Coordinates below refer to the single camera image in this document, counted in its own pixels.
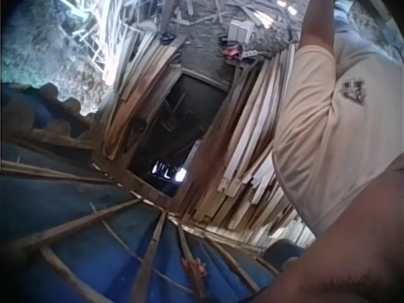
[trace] printed logo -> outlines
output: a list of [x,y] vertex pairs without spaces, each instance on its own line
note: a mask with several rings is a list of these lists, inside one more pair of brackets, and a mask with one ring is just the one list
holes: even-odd
[[348,79],[342,83],[340,90],[342,97],[354,101],[356,104],[364,105],[367,91],[365,80],[362,78]]

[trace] wooden stick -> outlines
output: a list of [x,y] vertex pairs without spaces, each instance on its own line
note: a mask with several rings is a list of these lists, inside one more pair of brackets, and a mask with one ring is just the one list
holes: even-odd
[[111,300],[92,289],[88,284],[81,281],[48,246],[41,247],[40,252],[44,259],[61,276],[61,278],[66,283],[70,284],[88,302],[113,303]]
[[258,285],[254,282],[254,280],[248,275],[243,267],[234,259],[234,257],[226,251],[220,244],[211,240],[208,236],[205,235],[205,239],[225,258],[227,264],[247,283],[248,287],[254,292],[259,292]]
[[135,303],[146,302],[148,284],[150,276],[152,275],[153,261],[156,255],[158,242],[160,241],[160,236],[163,230],[166,217],[167,212],[165,211],[161,214],[160,219],[158,220],[158,223],[153,233],[153,237],[151,238],[149,246],[147,247],[145,258],[143,259],[138,274],[136,275],[130,302]]
[[[93,210],[94,213],[98,212],[97,209],[94,207],[93,203],[90,202],[90,207]],[[114,232],[114,230],[109,226],[109,224],[105,220],[101,220],[102,224],[105,226],[105,228],[108,230],[108,232],[111,234],[111,236],[114,237],[114,239],[122,245],[125,250],[132,256],[134,256],[140,263],[143,262],[143,259],[139,257],[132,249]],[[182,290],[185,290],[186,292],[189,292],[190,294],[193,294],[194,292],[185,286],[182,286],[181,284],[176,283],[175,281],[171,280],[169,277],[164,275],[161,271],[156,270],[153,268],[153,271],[160,277],[162,277],[164,280],[167,282],[175,285],[176,287],[181,288]]]
[[42,232],[38,232],[36,234],[28,235],[15,241],[5,243],[5,245],[3,246],[4,250],[7,252],[12,252],[20,249],[37,249],[40,246],[53,243],[67,235],[73,234],[85,227],[88,227],[91,224],[99,222],[102,219],[111,217],[116,213],[134,207],[135,205],[139,204],[140,201],[140,199],[136,199],[120,205],[115,205],[113,207],[100,210],[98,213],[92,213],[91,215],[70,221],[68,223],[64,223],[57,227],[52,227],[51,229],[47,229]]
[[109,179],[99,179],[91,177],[79,177],[77,175],[67,174],[52,169],[36,167],[22,163],[15,163],[1,160],[1,170],[5,175],[17,175],[22,177],[32,177],[34,179],[48,179],[58,181],[78,181],[82,183],[92,184],[113,184],[114,181]]
[[271,273],[273,273],[274,276],[279,275],[279,271],[273,267],[269,262],[265,261],[262,257],[255,257],[255,260],[260,262],[267,270],[269,270]]
[[194,257],[188,246],[187,239],[185,237],[184,230],[182,229],[181,223],[178,223],[178,234],[179,240],[181,242],[182,253],[184,254],[185,260],[189,261],[189,270],[191,272],[191,284],[194,287],[194,292],[199,300],[203,300],[208,297],[205,284],[199,274],[198,270],[191,264],[194,262]]

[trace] wooden strip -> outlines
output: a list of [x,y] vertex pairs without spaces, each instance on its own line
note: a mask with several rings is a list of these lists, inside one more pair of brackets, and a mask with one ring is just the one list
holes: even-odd
[[269,262],[265,261],[262,257],[255,257],[255,260],[260,262],[267,270],[269,270],[274,276],[279,275],[279,271],[273,267]]
[[15,241],[5,243],[4,246],[2,245],[2,247],[5,251],[8,252],[20,249],[36,249],[40,246],[53,243],[67,235],[73,234],[85,227],[90,226],[91,224],[101,221],[102,219],[111,217],[116,213],[134,207],[140,201],[140,199],[136,199],[123,203],[121,205],[115,205],[113,207],[100,210],[98,213],[93,213],[91,215],[70,221],[68,223],[61,224],[57,227],[52,227],[51,229],[47,229],[42,232],[38,232],[36,234],[28,235]]
[[204,81],[210,85],[213,85],[214,87],[217,87],[220,90],[223,90],[224,92],[228,92],[230,90],[230,83],[216,81],[216,80],[214,80],[208,76],[205,76],[204,74],[201,74],[197,71],[194,71],[192,69],[182,68],[182,72],[188,76],[191,76],[198,80]]
[[185,260],[189,261],[189,269],[191,272],[191,284],[194,287],[194,292],[199,300],[203,300],[208,297],[208,292],[206,291],[205,284],[203,283],[202,277],[198,272],[198,269],[195,266],[192,266],[191,263],[194,262],[194,257],[192,252],[188,246],[188,242],[182,229],[181,223],[178,223],[178,234],[179,240],[182,247],[182,253],[184,254]]
[[22,177],[32,177],[35,179],[48,179],[58,181],[77,181],[92,184],[113,184],[114,181],[109,179],[99,179],[91,177],[80,177],[77,175],[67,174],[52,169],[36,167],[22,163],[15,163],[1,160],[1,171],[4,175],[17,175]]
[[270,196],[270,201],[266,206],[265,210],[255,220],[254,224],[251,227],[252,229],[256,229],[264,224],[266,218],[274,210],[275,206],[279,203],[282,196],[283,196],[282,188],[278,187],[278,189],[274,192],[274,194]]
[[136,112],[136,108],[138,108],[144,98],[146,98],[152,89],[156,77],[159,73],[161,74],[162,68],[168,64],[169,59],[184,40],[185,36],[178,36],[170,46],[164,47],[163,54],[158,58],[158,61],[153,67],[147,71],[147,74],[142,77],[129,100],[122,103],[118,108],[104,146],[104,153],[108,155],[109,158],[114,159],[116,157],[124,141],[131,117],[133,117]]
[[[94,213],[98,212],[93,203],[90,202],[90,206],[91,209],[93,210]],[[131,248],[114,232],[114,230],[109,226],[109,224],[105,221],[105,220],[101,220],[102,224],[105,226],[105,228],[108,230],[108,232],[111,234],[111,236],[114,237],[114,239],[120,243],[125,250],[132,256],[134,256],[139,262],[143,262],[143,259],[141,257],[139,257],[136,253],[134,253]],[[189,292],[190,294],[193,294],[193,291],[186,288],[185,286],[182,286],[181,284],[176,283],[175,281],[171,280],[169,277],[167,277],[166,275],[164,275],[161,271],[156,270],[155,268],[153,268],[153,271],[160,277],[162,277],[164,280],[166,280],[167,282],[175,285],[178,288],[181,288],[182,290],[185,290],[186,292]]]
[[151,237],[151,241],[149,243],[149,246],[147,247],[145,258],[143,259],[138,274],[136,275],[130,302],[135,303],[146,302],[148,284],[150,276],[152,275],[153,261],[156,255],[158,242],[160,241],[160,236],[163,230],[166,217],[167,212],[165,211],[161,214],[160,219],[158,220],[158,223],[153,233],[153,237]]
[[92,289],[88,284],[81,281],[48,246],[41,247],[40,252],[44,259],[62,277],[62,279],[70,284],[88,302],[113,303],[111,300]]
[[230,180],[232,179],[233,173],[235,172],[237,164],[239,163],[242,154],[246,149],[248,138],[253,131],[253,117],[258,113],[259,100],[257,100],[256,97],[264,82],[268,65],[269,61],[265,61],[264,66],[262,67],[262,70],[259,73],[258,79],[255,83],[255,86],[249,96],[247,104],[244,107],[241,118],[237,123],[237,127],[234,131],[232,139],[230,140],[227,153],[230,160],[223,175],[223,182],[218,188],[219,191],[223,191],[225,188],[228,187],[228,185],[230,185]]
[[205,239],[225,258],[230,267],[247,283],[247,286],[255,293],[259,292],[258,285],[252,280],[243,267],[234,259],[234,257],[226,251],[220,244],[205,236]]

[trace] man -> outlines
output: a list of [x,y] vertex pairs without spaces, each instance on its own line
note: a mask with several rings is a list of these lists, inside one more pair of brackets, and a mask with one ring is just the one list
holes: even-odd
[[311,0],[273,162],[317,236],[254,302],[404,302],[403,68]]

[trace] lumber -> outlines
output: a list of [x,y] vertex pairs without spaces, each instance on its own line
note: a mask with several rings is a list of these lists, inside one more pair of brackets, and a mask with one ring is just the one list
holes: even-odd
[[123,102],[118,108],[114,121],[110,127],[104,145],[104,153],[114,159],[122,145],[128,124],[141,102],[146,98],[152,89],[152,83],[161,72],[162,68],[168,64],[169,59],[185,40],[185,36],[178,36],[169,46],[163,46],[161,56],[153,62],[153,66],[139,80],[127,102]]
[[[194,257],[192,252],[188,246],[188,242],[184,233],[184,229],[182,229],[182,224],[178,223],[178,234],[179,240],[182,247],[182,253],[187,261],[191,264],[194,261]],[[208,297],[208,292],[206,291],[205,283],[201,278],[201,275],[198,272],[198,269],[195,266],[189,267],[191,271],[191,284],[194,288],[194,293],[196,294],[199,300],[203,300]]]
[[254,292],[259,292],[258,285],[252,280],[252,278],[248,275],[243,267],[235,260],[235,258],[226,251],[219,243],[211,240],[208,236],[205,236],[205,239],[223,256],[226,260],[227,264],[247,283],[247,286]]
[[40,252],[42,257],[44,257],[44,259],[56,271],[56,273],[88,302],[113,303],[111,300],[96,292],[88,284],[80,280],[48,246],[41,247]]
[[92,184],[113,184],[114,181],[109,179],[100,179],[92,177],[80,177],[77,175],[67,174],[52,169],[36,167],[32,165],[15,163],[1,160],[1,171],[4,175],[15,175],[17,177],[27,177],[34,179],[45,179],[55,181],[77,181]]
[[139,271],[136,275],[136,279],[134,281],[134,285],[131,292],[130,302],[136,302],[136,303],[146,302],[148,284],[150,277],[152,275],[153,261],[157,252],[158,243],[160,241],[160,236],[163,230],[166,217],[167,212],[164,211],[160,215],[160,219],[157,222],[153,236],[151,237],[150,243],[147,247],[145,258],[143,259],[143,262],[141,263]]
[[73,234],[85,227],[90,226],[91,224],[99,222],[102,219],[111,217],[116,213],[134,207],[140,201],[140,199],[135,199],[120,205],[115,205],[113,207],[100,210],[98,213],[92,213],[91,215],[61,224],[57,227],[52,227],[51,229],[47,229],[42,232],[28,235],[9,243],[5,243],[2,245],[2,248],[6,252],[13,252],[21,249],[34,250],[39,248],[40,246],[49,245],[67,235]]

